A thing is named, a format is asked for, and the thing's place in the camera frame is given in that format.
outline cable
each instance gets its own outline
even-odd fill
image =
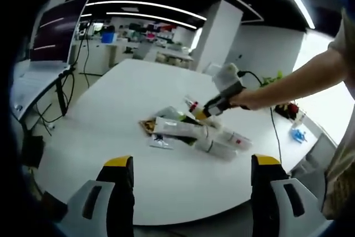
[[[279,138],[278,138],[278,134],[277,134],[277,130],[276,130],[276,126],[275,126],[275,122],[274,122],[274,120],[273,120],[273,112],[272,112],[272,108],[270,108],[270,113],[271,113],[271,121],[272,121],[273,129],[275,130],[275,135],[276,135],[276,139],[277,139],[278,154],[279,154],[279,156],[280,156],[280,164],[282,165],[280,140],[279,140]]]
[[[256,76],[255,73],[253,73],[253,72],[250,72],[250,71],[248,71],[248,70],[246,70],[246,71],[240,70],[240,71],[238,71],[237,75],[238,75],[238,77],[243,77],[243,76],[244,76],[245,74],[247,74],[247,73],[253,75],[253,76],[257,79],[257,81],[260,83],[260,86],[262,86],[261,80],[260,80],[260,79],[258,78],[258,76]],[[280,164],[282,165],[281,145],[280,145],[280,140],[279,140],[279,138],[278,138],[278,134],[277,134],[276,126],[275,126],[275,121],[274,121],[274,119],[273,119],[273,111],[272,111],[272,108],[270,108],[270,114],[271,114],[272,126],[273,126],[273,129],[275,130],[275,135],[276,135],[276,139],[277,139],[278,154],[279,154],[279,156],[280,156]]]
[[[82,49],[82,45],[83,45],[83,41],[84,41],[84,37],[82,38],[82,40],[80,41],[80,45],[79,45],[79,49],[78,49],[78,54],[77,54],[77,58],[75,59],[74,63],[72,66],[75,66],[76,63],[78,62],[78,59],[79,59],[79,55],[80,55],[80,50]],[[64,82],[62,83],[62,87],[65,85],[65,82],[67,81],[68,79],[68,76],[66,76],[66,78],[64,79]]]
[[[44,126],[45,130],[47,131],[47,133],[48,133],[50,136],[52,136],[52,134],[50,133],[50,131],[49,131],[48,127],[47,127],[47,125],[45,124],[45,120],[44,120],[44,118],[43,118],[43,115],[42,115],[42,114],[39,112],[39,110],[38,110],[37,104],[35,105],[35,109],[36,109],[36,112],[38,113],[40,119],[42,120],[42,123],[43,123],[43,126]]]
[[[73,93],[74,93],[74,86],[75,86],[74,74],[73,74],[73,73],[70,73],[69,75],[72,76],[72,78],[73,78],[72,91],[71,91],[71,93],[70,93],[69,99],[67,98],[66,94],[64,94],[64,92],[63,92],[64,97],[65,97],[66,100],[67,100],[67,106],[66,106],[67,109],[69,108],[69,104],[70,104],[70,102],[72,101]],[[57,118],[55,118],[55,119],[46,120],[46,119],[40,114],[38,108],[36,108],[36,109],[37,109],[36,111],[37,111],[38,115],[41,116],[42,121],[43,121],[43,122],[46,122],[46,123],[53,123],[53,122],[55,122],[55,121],[57,121],[58,119],[60,119],[60,118],[63,117],[63,115],[60,115],[59,117],[57,117]]]
[[[67,109],[69,108],[69,104],[71,103],[72,101],[72,98],[73,98],[73,93],[74,93],[74,86],[75,86],[75,76],[73,73],[70,74],[70,76],[72,76],[72,91],[70,92],[70,96],[69,96],[69,100],[67,101]]]
[[[90,55],[90,49],[89,49],[89,40],[87,39],[87,47],[88,47],[88,55],[87,55],[87,58],[85,60],[85,64],[84,64],[84,69],[83,69],[83,74],[85,76],[85,80],[87,81],[87,84],[88,84],[88,88],[90,87],[90,83],[89,83],[89,80],[88,80],[88,76],[85,72],[85,69],[87,67],[87,62],[88,62],[88,59],[89,59],[89,55]]]
[[[88,59],[89,59],[89,56],[90,56],[88,32],[89,32],[90,25],[91,25],[92,23],[93,23],[93,20],[91,20],[91,21],[89,22],[88,29],[87,29],[86,34],[85,34],[85,35],[86,35],[86,39],[87,39],[88,55],[87,55],[87,58],[86,58],[85,63],[84,63],[83,74],[84,74],[84,76],[85,76],[85,80],[87,81],[88,88],[90,87],[90,83],[89,83],[89,80],[88,80],[88,76],[87,76],[87,74],[86,74],[86,72],[85,72],[85,69],[86,69],[86,67],[87,67],[87,62],[88,62]]]
[[[256,76],[255,73],[253,73],[253,72],[250,72],[250,71],[248,71],[248,70],[246,70],[246,71],[240,70],[240,71],[238,71],[237,75],[238,75],[238,77],[243,77],[243,76],[244,76],[245,74],[247,74],[247,73],[253,75],[253,76],[257,79],[257,81],[260,83],[260,86],[262,86],[261,80],[260,80],[260,79],[258,78],[258,76]]]

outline computer screen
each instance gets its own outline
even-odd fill
[[[69,0],[43,13],[31,61],[68,62],[75,28],[88,0]]]

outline red object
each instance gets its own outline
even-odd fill
[[[148,34],[146,35],[146,37],[147,37],[148,39],[153,39],[153,38],[155,37],[155,35],[152,34],[152,33],[148,33]]]
[[[288,110],[293,113],[298,113],[298,106],[290,103],[290,104],[288,104]]]
[[[161,26],[160,30],[161,31],[171,31],[172,29],[175,29],[176,26],[175,25],[165,25],[165,26]]]
[[[194,111],[198,104],[199,104],[199,102],[197,102],[197,101],[194,104],[192,104],[190,109],[189,109],[189,112]]]

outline packet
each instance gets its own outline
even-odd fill
[[[176,110],[176,108],[169,106],[169,107],[163,108],[162,110],[158,111],[157,113],[152,115],[150,118],[148,118],[146,120],[141,120],[139,122],[139,124],[142,126],[142,128],[145,130],[145,132],[148,135],[153,134],[153,131],[155,128],[156,117],[163,117],[166,119],[178,120],[178,121],[191,123],[191,124],[195,124],[195,125],[201,125],[199,122],[190,118],[189,116],[187,116],[183,112],[180,112],[180,111]],[[192,137],[176,137],[176,139],[181,140],[188,145],[193,145],[196,142],[196,138],[192,138]]]
[[[226,128],[218,134],[217,138],[228,145],[233,145],[234,147],[241,149],[249,149],[253,145],[250,139]]]
[[[195,148],[227,161],[231,161],[237,156],[234,147],[209,137],[199,139]]]
[[[149,146],[173,150],[174,147],[171,145],[171,142],[171,138],[162,134],[152,134],[149,139]]]
[[[153,133],[199,139],[206,135],[206,127],[157,117]]]

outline window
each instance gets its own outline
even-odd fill
[[[308,31],[305,35],[293,71],[306,64],[315,55],[327,50],[334,38]],[[344,83],[298,99],[296,103],[339,144],[348,127],[354,100]]]
[[[195,32],[194,39],[192,40],[190,51],[194,50],[197,47],[197,44],[199,43],[201,37],[201,33],[202,33],[202,28],[197,29],[197,31]]]

